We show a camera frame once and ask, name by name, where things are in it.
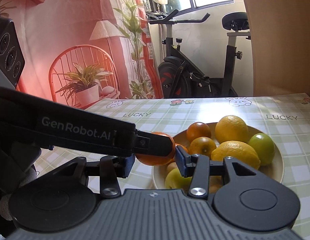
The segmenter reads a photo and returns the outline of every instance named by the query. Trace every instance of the green lime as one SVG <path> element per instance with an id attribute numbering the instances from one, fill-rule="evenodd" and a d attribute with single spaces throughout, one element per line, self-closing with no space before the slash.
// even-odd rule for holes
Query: green lime
<path id="1" fill-rule="evenodd" d="M 273 140 L 264 133 L 255 134 L 248 142 L 254 148 L 260 159 L 260 165 L 266 166 L 272 163 L 275 155 Z"/>

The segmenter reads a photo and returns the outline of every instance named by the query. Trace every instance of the stationary bike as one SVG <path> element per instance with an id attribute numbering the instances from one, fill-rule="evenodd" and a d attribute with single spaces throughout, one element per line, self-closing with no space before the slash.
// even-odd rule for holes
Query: stationary bike
<path id="1" fill-rule="evenodd" d="M 150 24 L 166 25 L 167 37 L 162 40 L 166 46 L 166 57 L 159 64 L 159 76 L 162 84 L 164 98 L 211 98 L 211 97 L 237 97 L 232 87 L 235 59 L 242 58 L 242 52 L 236 51 L 236 38 L 247 36 L 248 19 L 245 12 L 227 14 L 222 19 L 222 25 L 226 30 L 235 32 L 227 33 L 228 45 L 223 78 L 210 78 L 206 76 L 189 58 L 180 51 L 182 38 L 176 38 L 177 46 L 173 45 L 172 25 L 177 23 L 202 23 L 208 19 L 209 13 L 200 20 L 174 20 L 178 10 L 170 14 L 160 11 L 146 12 Z"/>

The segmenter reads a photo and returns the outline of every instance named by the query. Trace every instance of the brown panel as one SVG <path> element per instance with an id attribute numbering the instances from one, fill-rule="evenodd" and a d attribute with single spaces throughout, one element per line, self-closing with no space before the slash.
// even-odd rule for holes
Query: brown panel
<path id="1" fill-rule="evenodd" d="M 310 0 L 244 0 L 251 31 L 254 96 L 310 96 Z"/>

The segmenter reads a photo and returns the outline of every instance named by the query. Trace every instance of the handlebar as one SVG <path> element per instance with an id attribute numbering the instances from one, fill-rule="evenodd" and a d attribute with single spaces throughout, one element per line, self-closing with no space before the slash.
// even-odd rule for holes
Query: handlebar
<path id="1" fill-rule="evenodd" d="M 173 17 L 178 14 L 178 9 L 173 10 L 169 15 L 163 19 L 150 20 L 150 24 L 176 24 L 176 23 L 202 23 L 208 19 L 209 13 L 205 14 L 202 19 L 199 20 L 173 20 Z"/>
<path id="2" fill-rule="evenodd" d="M 165 24 L 166 22 L 168 22 L 169 20 L 173 19 L 173 17 L 178 14 L 179 10 L 175 9 L 173 10 L 169 15 L 167 15 L 165 18 L 163 19 L 159 19 L 159 20 L 150 20 L 150 24 Z"/>

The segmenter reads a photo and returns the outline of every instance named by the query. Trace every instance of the checkered tablecloth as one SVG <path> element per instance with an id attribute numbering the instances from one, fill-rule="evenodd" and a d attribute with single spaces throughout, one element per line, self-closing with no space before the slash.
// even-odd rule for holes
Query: checkered tablecloth
<path id="1" fill-rule="evenodd" d="M 133 122 L 136 128 L 162 131 L 171 136 L 186 130 L 193 122 L 218 122 L 225 115 L 237 115 L 268 134 L 284 159 L 283 184 L 300 198 L 301 210 L 294 230 L 310 240 L 310 98 L 306 94 L 251 98 L 195 99 L 104 99 L 87 111 Z M 77 157 L 98 161 L 101 155 L 55 147 L 43 150 L 35 166 L 39 175 Z M 136 160 L 130 176 L 119 179 L 125 188 L 152 188 L 151 167 Z M 90 178 L 89 187 L 99 191 L 99 178 Z"/>

